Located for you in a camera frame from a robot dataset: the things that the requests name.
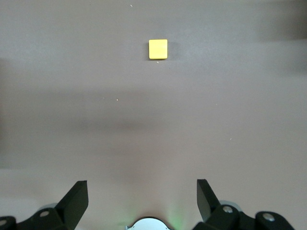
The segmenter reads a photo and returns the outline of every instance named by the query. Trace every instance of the screw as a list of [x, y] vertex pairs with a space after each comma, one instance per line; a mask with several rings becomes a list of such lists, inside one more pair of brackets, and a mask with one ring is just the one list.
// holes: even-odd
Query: screw
[[45, 217], [49, 215], [49, 211], [43, 211], [41, 214], [39, 214], [40, 217]]
[[232, 208], [230, 206], [224, 206], [223, 210], [224, 210], [224, 212], [227, 212], [227, 213], [232, 213], [233, 212]]
[[274, 216], [272, 216], [270, 213], [264, 213], [262, 216], [268, 221], [275, 221]]
[[6, 219], [0, 220], [0, 226], [6, 225], [7, 221]]

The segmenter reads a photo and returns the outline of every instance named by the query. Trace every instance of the gray tabletop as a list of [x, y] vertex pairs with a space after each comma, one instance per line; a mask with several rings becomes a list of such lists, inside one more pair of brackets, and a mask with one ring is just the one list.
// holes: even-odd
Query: gray tabletop
[[[201, 221], [196, 180], [307, 226], [307, 2], [0, 2], [0, 216], [88, 180], [80, 230]], [[168, 39], [149, 60], [148, 40]]]

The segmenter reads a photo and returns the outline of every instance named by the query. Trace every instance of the yellow block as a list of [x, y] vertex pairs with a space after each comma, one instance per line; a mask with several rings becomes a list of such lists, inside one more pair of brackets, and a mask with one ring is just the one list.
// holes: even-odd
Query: yellow block
[[167, 39], [149, 40], [149, 59], [167, 59]]

